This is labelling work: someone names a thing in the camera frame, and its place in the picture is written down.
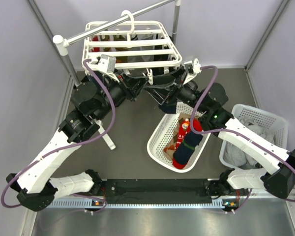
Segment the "white clip sock hanger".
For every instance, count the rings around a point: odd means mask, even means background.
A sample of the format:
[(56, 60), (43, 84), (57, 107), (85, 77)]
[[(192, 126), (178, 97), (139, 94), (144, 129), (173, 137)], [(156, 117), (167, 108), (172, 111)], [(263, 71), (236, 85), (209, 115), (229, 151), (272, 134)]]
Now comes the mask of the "white clip sock hanger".
[[(117, 63), (115, 70), (146, 70), (149, 79), (152, 69), (177, 69), (182, 63), (182, 56), (172, 42), (163, 24), (155, 20), (135, 20), (134, 31), (131, 31), (130, 21), (106, 29), (84, 39), (82, 61), (87, 60), (83, 69), (96, 70), (96, 65), (102, 54), (113, 57), (128, 57), (127, 63)], [(114, 41), (114, 35), (124, 35), (126, 41)], [(115, 48), (124, 47), (128, 51), (117, 52)]]

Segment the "navy santa belt sock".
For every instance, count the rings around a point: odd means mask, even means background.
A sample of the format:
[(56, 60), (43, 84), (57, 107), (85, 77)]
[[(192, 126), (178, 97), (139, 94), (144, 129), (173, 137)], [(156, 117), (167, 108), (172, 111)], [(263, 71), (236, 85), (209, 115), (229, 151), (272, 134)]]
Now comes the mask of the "navy santa belt sock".
[(177, 103), (164, 103), (158, 105), (158, 108), (166, 114), (175, 114), (177, 111)]

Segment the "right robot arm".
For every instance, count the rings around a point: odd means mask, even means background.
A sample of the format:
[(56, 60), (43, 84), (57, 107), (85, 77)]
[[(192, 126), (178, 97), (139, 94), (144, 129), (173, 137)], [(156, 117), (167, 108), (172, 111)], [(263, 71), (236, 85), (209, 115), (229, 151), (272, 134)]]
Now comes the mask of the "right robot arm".
[(259, 169), (231, 169), (220, 177), (220, 190), (227, 195), (237, 189), (265, 189), (275, 197), (287, 200), (295, 185), (295, 150), (288, 151), (265, 140), (249, 130), (237, 118), (223, 108), (228, 98), (224, 88), (211, 79), (208, 86), (198, 91), (188, 83), (191, 75), (180, 68), (171, 73), (151, 75), (121, 75), (123, 82), (140, 82), (165, 113), (174, 114), (179, 101), (193, 108), (188, 128), (177, 137), (171, 161), (175, 171), (182, 172), (191, 158), (198, 158), (197, 146), (206, 134), (234, 145), (257, 161)]

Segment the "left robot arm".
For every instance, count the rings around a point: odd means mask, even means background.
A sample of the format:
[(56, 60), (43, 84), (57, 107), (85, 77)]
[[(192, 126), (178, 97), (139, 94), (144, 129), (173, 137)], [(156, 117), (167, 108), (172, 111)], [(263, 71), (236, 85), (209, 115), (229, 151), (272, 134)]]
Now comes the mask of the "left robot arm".
[(60, 123), (48, 144), (24, 170), (7, 176), (7, 187), (17, 192), (19, 206), (38, 212), (56, 199), (93, 197), (101, 191), (102, 179), (91, 169), (69, 177), (52, 175), (77, 149), (105, 136), (107, 130), (94, 136), (100, 129), (98, 121), (111, 113), (111, 129), (116, 108), (126, 99), (136, 99), (148, 83), (148, 76), (131, 76), (121, 71), (114, 75), (115, 80), (95, 71), (86, 75), (71, 97), (74, 110)]

